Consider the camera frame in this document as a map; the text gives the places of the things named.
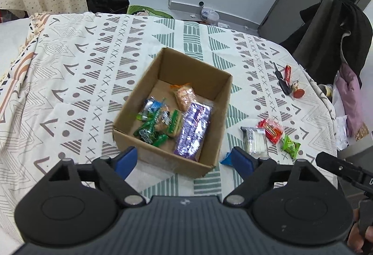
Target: candy wrapper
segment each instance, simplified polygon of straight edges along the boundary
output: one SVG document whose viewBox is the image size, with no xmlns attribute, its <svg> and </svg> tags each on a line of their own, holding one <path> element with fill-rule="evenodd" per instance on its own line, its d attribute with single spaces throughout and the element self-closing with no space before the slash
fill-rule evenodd
<svg viewBox="0 0 373 255">
<path fill-rule="evenodd" d="M 241 127 L 244 134 L 244 150 L 254 158 L 268 157 L 266 130 L 259 127 Z"/>
<path fill-rule="evenodd" d="M 284 135 L 281 139 L 282 141 L 282 149 L 289 153 L 292 159 L 296 159 L 298 155 L 299 148 L 301 144 L 299 142 L 292 141 L 288 135 Z"/>
<path fill-rule="evenodd" d="M 174 110 L 170 112 L 168 108 L 161 108 L 158 121 L 154 126 L 155 130 L 167 134 L 169 137 L 179 135 L 182 126 L 183 115 L 181 111 Z"/>
<path fill-rule="evenodd" d="M 152 118 L 156 111 L 163 105 L 165 98 L 162 102 L 157 101 L 154 97 L 151 97 L 145 101 L 144 108 L 137 114 L 136 119 L 143 122 L 148 121 L 148 118 Z"/>
<path fill-rule="evenodd" d="M 171 89 L 177 89 L 175 91 L 176 101 L 182 112 L 187 112 L 189 106 L 195 101 L 195 93 L 189 84 L 178 86 L 176 84 L 171 86 Z"/>
<path fill-rule="evenodd" d="M 134 136 L 139 136 L 142 141 L 156 147 L 163 144 L 168 139 L 168 136 L 160 134 L 154 128 L 161 111 L 162 109 L 159 108 L 151 118 L 149 117 L 149 120 L 134 132 Z"/>
<path fill-rule="evenodd" d="M 260 121 L 258 127 L 266 130 L 266 137 L 273 144 L 277 144 L 283 133 L 283 127 L 269 118 Z"/>
<path fill-rule="evenodd" d="M 192 102 L 184 115 L 174 154 L 196 160 L 196 153 L 206 133 L 212 107 Z"/>
<path fill-rule="evenodd" d="M 232 159 L 231 159 L 231 152 L 228 152 L 225 154 L 225 157 L 220 161 L 222 165 L 227 165 L 229 167 L 232 167 Z"/>
</svg>

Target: floor mat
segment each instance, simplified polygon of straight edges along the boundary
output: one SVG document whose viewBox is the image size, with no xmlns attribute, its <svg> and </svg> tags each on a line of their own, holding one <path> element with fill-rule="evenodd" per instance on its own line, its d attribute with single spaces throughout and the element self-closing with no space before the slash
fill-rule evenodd
<svg viewBox="0 0 373 255">
<path fill-rule="evenodd" d="M 167 14 L 165 12 L 157 11 L 149 7 L 136 6 L 136 5 L 129 6 L 127 14 L 139 15 L 139 16 L 155 16 L 155 17 L 173 19 L 173 17 L 170 14 Z"/>
</svg>

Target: cardboard box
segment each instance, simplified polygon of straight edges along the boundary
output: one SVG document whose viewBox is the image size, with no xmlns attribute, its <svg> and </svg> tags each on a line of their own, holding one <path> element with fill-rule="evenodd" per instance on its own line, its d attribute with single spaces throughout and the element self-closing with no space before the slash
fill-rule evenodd
<svg viewBox="0 0 373 255">
<path fill-rule="evenodd" d="M 190 83 L 196 95 L 214 102 L 198 162 L 173 154 L 176 139 L 169 138 L 156 148 L 133 136 L 142 124 L 136 115 L 150 96 L 161 100 L 166 97 L 169 108 L 178 109 L 171 84 Z M 125 102 L 113 126 L 114 140 L 123 151 L 135 146 L 140 160 L 167 171 L 193 178 L 204 176 L 218 163 L 225 131 L 225 118 L 231 94 L 232 76 L 209 64 L 169 48 L 163 48 L 148 67 Z"/>
</svg>

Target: bedspread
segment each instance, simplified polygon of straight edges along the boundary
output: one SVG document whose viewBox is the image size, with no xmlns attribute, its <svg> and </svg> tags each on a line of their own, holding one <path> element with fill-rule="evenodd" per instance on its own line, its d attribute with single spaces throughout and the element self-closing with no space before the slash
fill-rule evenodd
<svg viewBox="0 0 373 255">
<path fill-rule="evenodd" d="M 89 12 L 43 15 L 32 20 L 28 44 L 0 88 L 0 227 L 5 232 L 20 239 L 14 208 L 60 159 L 88 163 L 119 152 L 113 121 L 164 46 L 233 75 L 221 157 L 243 146 L 241 126 L 268 116 L 301 143 L 300 158 L 315 165 L 320 151 L 336 155 L 333 110 L 279 45 L 191 21 Z M 273 63 L 280 71 L 287 64 L 292 67 L 292 79 L 300 80 L 304 97 L 283 94 Z M 270 142 L 269 155 L 281 164 L 292 163 Z M 322 173 L 336 184 L 333 175 Z M 139 161 L 127 182 L 147 198 L 225 197 L 242 179 L 220 164 L 204 178 L 190 179 Z"/>
</svg>

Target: human hand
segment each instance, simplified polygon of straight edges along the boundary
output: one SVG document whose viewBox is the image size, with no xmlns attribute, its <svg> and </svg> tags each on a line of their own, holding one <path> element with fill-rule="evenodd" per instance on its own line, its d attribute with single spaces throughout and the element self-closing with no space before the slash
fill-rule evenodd
<svg viewBox="0 0 373 255">
<path fill-rule="evenodd" d="M 359 209 L 354 210 L 354 221 L 359 220 Z M 365 232 L 365 239 L 373 243 L 373 226 L 368 227 Z M 359 224 L 355 223 L 348 236 L 347 245 L 356 253 L 362 253 L 361 248 L 364 245 L 364 237 L 360 235 Z"/>
</svg>

